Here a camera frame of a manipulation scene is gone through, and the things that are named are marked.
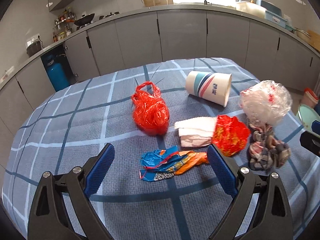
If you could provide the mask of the black wok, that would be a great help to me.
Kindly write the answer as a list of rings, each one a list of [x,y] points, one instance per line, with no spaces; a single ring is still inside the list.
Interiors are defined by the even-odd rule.
[[[93,18],[95,17],[95,14],[89,14],[86,16],[83,16],[82,18],[78,20],[74,20],[73,18],[69,18],[66,20],[68,23],[73,23],[77,27],[83,27],[85,25],[90,24],[93,21]]]

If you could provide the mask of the blue gas cylinder under counter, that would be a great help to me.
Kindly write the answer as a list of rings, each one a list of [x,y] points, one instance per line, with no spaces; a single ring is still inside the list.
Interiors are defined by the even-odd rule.
[[[42,57],[44,68],[56,92],[70,86],[69,79],[65,74],[62,63],[60,62],[60,57],[61,55],[53,54]]]

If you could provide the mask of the white plastic container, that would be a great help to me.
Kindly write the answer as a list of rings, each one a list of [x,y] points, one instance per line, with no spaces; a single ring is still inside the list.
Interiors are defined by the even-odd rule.
[[[237,11],[245,12],[247,14],[251,14],[262,19],[265,18],[266,9],[255,3],[240,1],[236,2],[235,7]]]

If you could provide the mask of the rice cooker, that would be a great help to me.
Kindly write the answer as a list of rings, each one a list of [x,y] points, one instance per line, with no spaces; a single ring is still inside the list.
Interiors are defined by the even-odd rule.
[[[41,50],[42,50],[42,44],[40,40],[35,40],[31,42],[31,44],[29,44],[29,46],[27,46],[26,48],[26,52],[29,57],[32,57],[33,55],[35,55]]]

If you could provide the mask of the clear plastic bag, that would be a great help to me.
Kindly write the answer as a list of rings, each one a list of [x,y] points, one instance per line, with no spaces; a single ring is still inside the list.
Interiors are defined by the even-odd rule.
[[[240,107],[255,126],[277,126],[291,110],[292,98],[280,83],[264,80],[240,92]]]

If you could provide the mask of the red plastic bag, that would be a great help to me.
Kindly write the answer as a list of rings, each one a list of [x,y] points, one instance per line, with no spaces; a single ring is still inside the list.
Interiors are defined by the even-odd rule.
[[[137,127],[149,136],[165,135],[169,127],[169,109],[161,90],[151,81],[136,87],[131,95],[135,106],[132,118]]]

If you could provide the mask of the grey lower cabinets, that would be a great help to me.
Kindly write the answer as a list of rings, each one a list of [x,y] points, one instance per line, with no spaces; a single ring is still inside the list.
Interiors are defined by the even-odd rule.
[[[70,86],[55,91],[43,56],[61,55]],[[181,75],[175,63],[200,59],[289,88],[315,87],[319,54],[283,27],[222,9],[148,9],[93,23],[33,57],[1,84],[1,155],[23,124],[62,122],[73,137],[100,138],[147,70],[161,89]]]

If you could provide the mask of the red orange foil wrapper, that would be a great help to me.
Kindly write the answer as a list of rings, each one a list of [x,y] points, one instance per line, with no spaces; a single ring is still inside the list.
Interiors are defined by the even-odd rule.
[[[246,147],[250,133],[249,128],[236,116],[218,115],[212,144],[217,146],[224,156],[231,157]]]

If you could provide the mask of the striped paper cup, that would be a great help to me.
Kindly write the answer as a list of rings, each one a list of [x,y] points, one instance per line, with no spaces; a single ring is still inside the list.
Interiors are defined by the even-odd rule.
[[[185,81],[186,91],[196,97],[226,107],[232,74],[191,71]]]

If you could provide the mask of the pink bucket red bag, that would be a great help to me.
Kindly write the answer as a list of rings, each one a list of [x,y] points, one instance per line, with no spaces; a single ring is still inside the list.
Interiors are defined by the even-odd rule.
[[[301,104],[307,105],[310,108],[315,108],[318,104],[318,101],[318,96],[314,93],[314,91],[311,88],[307,87],[304,89],[304,94],[300,101]]]

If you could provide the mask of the white paper towel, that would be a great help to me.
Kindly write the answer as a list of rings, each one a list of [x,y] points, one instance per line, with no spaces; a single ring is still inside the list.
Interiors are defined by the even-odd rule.
[[[204,147],[212,142],[217,117],[200,116],[177,121],[174,129],[178,129],[178,136],[182,147]]]

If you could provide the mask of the blue dish rack box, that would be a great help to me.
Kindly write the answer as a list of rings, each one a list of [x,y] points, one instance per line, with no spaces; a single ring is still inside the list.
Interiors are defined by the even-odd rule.
[[[257,0],[256,4],[265,8],[265,19],[277,24],[283,28],[287,25],[287,20],[283,18],[282,11],[280,8],[276,7],[272,3],[265,0]]]

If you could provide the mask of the blue orange snack wrapper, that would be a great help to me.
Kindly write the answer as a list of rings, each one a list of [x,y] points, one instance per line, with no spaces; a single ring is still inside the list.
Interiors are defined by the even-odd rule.
[[[140,179],[154,182],[181,175],[194,166],[207,165],[209,161],[206,152],[179,151],[177,146],[172,146],[143,153],[140,164]]]

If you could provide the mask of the grey patterned cloth rag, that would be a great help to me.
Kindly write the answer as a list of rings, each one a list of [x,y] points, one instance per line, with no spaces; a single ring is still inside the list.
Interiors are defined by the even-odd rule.
[[[248,148],[252,170],[269,170],[282,167],[291,156],[289,145],[274,137],[273,127],[269,124],[258,126],[249,123],[252,130],[252,142]]]

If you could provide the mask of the spice rack with bottles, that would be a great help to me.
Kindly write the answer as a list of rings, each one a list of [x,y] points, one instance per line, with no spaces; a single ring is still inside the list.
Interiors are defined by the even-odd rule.
[[[76,20],[74,12],[71,7],[64,9],[62,14],[55,19],[53,28],[53,41],[57,42],[66,38],[73,33],[73,25]]]

